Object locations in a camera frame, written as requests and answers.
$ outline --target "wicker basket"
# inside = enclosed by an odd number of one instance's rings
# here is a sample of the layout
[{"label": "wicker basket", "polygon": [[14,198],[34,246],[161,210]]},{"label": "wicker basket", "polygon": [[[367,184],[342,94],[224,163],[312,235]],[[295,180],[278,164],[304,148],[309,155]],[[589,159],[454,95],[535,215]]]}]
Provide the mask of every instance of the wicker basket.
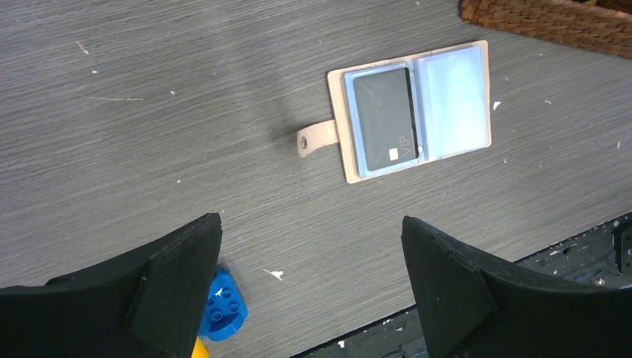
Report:
[{"label": "wicker basket", "polygon": [[486,28],[632,58],[632,0],[462,0],[461,18]]}]

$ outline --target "blue lego brick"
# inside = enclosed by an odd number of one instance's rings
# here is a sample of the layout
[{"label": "blue lego brick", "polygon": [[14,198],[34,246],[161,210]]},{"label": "blue lego brick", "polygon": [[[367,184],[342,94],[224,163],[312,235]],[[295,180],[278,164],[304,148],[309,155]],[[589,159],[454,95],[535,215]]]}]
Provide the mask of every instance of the blue lego brick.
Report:
[{"label": "blue lego brick", "polygon": [[225,268],[219,268],[211,282],[198,335],[223,341],[237,333],[246,317],[248,309],[233,277]]}]

